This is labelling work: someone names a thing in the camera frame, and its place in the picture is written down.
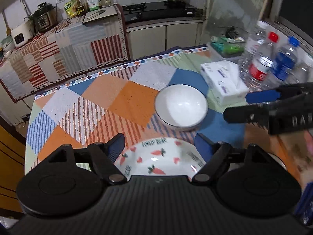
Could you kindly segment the pink bunny carrot plate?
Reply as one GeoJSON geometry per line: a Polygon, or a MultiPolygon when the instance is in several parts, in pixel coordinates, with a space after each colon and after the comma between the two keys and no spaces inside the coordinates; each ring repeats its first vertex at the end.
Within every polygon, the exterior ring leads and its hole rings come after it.
{"type": "Polygon", "coordinates": [[[122,151],[115,166],[127,179],[131,176],[187,176],[192,179],[206,161],[196,147],[172,138],[152,138],[122,151]]]}

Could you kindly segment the white bowl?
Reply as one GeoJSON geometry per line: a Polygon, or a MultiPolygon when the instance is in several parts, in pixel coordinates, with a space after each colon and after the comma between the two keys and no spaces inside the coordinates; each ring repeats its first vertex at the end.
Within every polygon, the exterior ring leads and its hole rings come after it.
{"type": "Polygon", "coordinates": [[[285,163],[275,154],[268,152],[268,154],[285,170],[287,170],[285,163]]]}
{"type": "Polygon", "coordinates": [[[174,84],[163,88],[155,97],[157,119],[170,129],[191,131],[206,118],[208,103],[198,89],[174,84]]]}

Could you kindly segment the red cap water bottle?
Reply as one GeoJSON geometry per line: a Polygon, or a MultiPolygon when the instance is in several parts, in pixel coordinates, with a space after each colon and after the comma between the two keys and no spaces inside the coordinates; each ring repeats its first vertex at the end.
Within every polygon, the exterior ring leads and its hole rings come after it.
{"type": "Polygon", "coordinates": [[[272,69],[275,60],[275,46],[278,40],[279,36],[271,31],[267,40],[257,50],[249,66],[246,79],[246,85],[250,91],[260,89],[263,81],[272,69]]]}

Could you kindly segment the blue cap water bottle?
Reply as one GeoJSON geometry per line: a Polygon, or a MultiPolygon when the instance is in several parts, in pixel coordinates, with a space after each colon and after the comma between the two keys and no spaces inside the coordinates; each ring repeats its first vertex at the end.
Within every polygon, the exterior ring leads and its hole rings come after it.
{"type": "Polygon", "coordinates": [[[261,85],[262,90],[273,89],[284,83],[298,61],[299,44],[295,37],[290,36],[288,42],[278,49],[274,65],[261,85]]]}

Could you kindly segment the green label water bottle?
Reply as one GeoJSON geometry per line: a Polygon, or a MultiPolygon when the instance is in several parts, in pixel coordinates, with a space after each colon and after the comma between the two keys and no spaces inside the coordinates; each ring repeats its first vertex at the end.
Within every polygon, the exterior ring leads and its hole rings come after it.
{"type": "Polygon", "coordinates": [[[306,83],[312,70],[312,57],[305,54],[301,62],[290,72],[286,79],[287,84],[306,83]]]}

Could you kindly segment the white tissue pack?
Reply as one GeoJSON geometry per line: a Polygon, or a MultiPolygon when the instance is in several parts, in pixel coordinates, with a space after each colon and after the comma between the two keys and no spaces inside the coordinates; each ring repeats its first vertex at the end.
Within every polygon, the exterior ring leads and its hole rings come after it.
{"type": "Polygon", "coordinates": [[[248,87],[239,76],[239,66],[228,60],[203,63],[200,74],[220,106],[245,102],[248,87]]]}

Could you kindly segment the patchwork tablecloth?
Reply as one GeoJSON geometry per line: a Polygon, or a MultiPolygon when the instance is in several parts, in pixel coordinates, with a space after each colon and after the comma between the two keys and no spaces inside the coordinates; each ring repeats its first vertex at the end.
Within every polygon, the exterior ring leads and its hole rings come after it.
{"type": "Polygon", "coordinates": [[[123,133],[130,148],[150,138],[174,137],[193,143],[197,133],[235,147],[259,144],[275,153],[287,170],[303,183],[296,154],[305,149],[302,133],[270,137],[252,125],[228,124],[204,79],[200,65],[217,60],[208,47],[180,49],[102,70],[37,96],[30,115],[25,149],[25,172],[62,144],[74,148],[106,142],[123,133]],[[195,129],[183,132],[158,120],[154,99],[173,84],[190,85],[207,96],[209,111],[195,129]]]}

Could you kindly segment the clear white cap bottle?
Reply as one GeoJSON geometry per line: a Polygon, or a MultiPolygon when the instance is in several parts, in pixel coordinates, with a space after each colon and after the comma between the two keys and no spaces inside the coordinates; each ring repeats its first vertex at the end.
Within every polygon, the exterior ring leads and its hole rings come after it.
{"type": "Polygon", "coordinates": [[[244,52],[238,61],[239,76],[245,81],[248,76],[249,66],[259,49],[266,39],[266,29],[268,24],[264,21],[257,21],[257,24],[249,34],[244,48],[244,52]]]}

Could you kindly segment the green item plastic container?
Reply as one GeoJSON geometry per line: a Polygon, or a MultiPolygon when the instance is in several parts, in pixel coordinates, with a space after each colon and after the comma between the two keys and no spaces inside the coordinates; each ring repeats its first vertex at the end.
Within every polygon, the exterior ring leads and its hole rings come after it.
{"type": "Polygon", "coordinates": [[[226,38],[224,36],[212,36],[210,46],[223,58],[241,56],[244,52],[246,41],[243,37],[235,39],[226,38]]]}

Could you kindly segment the orange wooden chair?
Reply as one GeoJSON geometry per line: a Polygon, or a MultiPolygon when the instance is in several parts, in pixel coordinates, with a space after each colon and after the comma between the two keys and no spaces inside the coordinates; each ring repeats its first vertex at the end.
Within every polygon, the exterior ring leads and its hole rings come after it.
{"type": "Polygon", "coordinates": [[[24,176],[25,144],[1,127],[1,209],[21,213],[16,188],[24,176]]]}

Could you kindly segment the striped counter cloth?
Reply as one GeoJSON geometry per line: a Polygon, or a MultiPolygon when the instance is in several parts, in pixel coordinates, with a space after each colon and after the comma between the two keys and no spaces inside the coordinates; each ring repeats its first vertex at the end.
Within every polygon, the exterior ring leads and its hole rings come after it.
{"type": "Polygon", "coordinates": [[[99,21],[84,17],[61,21],[44,34],[16,48],[1,62],[1,86],[13,102],[66,78],[129,60],[122,7],[99,21]]]}

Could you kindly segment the black gas stove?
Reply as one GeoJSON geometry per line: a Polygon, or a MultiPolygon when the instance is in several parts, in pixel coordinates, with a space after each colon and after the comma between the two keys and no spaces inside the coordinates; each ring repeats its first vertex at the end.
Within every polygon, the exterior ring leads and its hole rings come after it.
{"type": "Polygon", "coordinates": [[[198,9],[184,1],[139,3],[124,5],[122,9],[126,24],[170,18],[200,18],[203,15],[202,9],[198,9]]]}

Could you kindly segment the white rice cooker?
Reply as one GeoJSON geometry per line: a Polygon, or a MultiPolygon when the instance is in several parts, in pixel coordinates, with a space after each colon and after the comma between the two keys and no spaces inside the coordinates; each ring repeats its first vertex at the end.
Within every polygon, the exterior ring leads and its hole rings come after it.
{"type": "Polygon", "coordinates": [[[19,48],[29,42],[34,36],[34,24],[32,20],[23,22],[11,31],[14,46],[19,48]]]}

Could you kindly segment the black pressure cooker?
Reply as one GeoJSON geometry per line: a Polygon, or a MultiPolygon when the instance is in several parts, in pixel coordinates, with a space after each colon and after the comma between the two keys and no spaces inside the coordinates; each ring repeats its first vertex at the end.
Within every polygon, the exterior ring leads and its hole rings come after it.
{"type": "Polygon", "coordinates": [[[33,13],[33,20],[40,33],[51,30],[57,25],[56,7],[47,2],[39,4],[38,9],[33,13]]]}

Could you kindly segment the yellow snack bag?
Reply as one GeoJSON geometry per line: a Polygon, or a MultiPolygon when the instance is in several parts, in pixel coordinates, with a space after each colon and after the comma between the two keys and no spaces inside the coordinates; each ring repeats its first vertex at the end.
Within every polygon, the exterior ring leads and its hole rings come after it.
{"type": "Polygon", "coordinates": [[[76,11],[77,5],[78,5],[77,0],[70,0],[65,4],[64,10],[69,19],[77,16],[77,11],[76,11]]]}

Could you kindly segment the cooking oil bottle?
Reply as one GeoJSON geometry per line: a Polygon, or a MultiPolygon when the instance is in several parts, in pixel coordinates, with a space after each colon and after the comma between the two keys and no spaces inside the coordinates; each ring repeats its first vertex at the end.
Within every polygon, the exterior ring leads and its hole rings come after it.
{"type": "Polygon", "coordinates": [[[76,0],[75,5],[77,16],[83,16],[86,14],[86,5],[84,0],[76,0]]]}

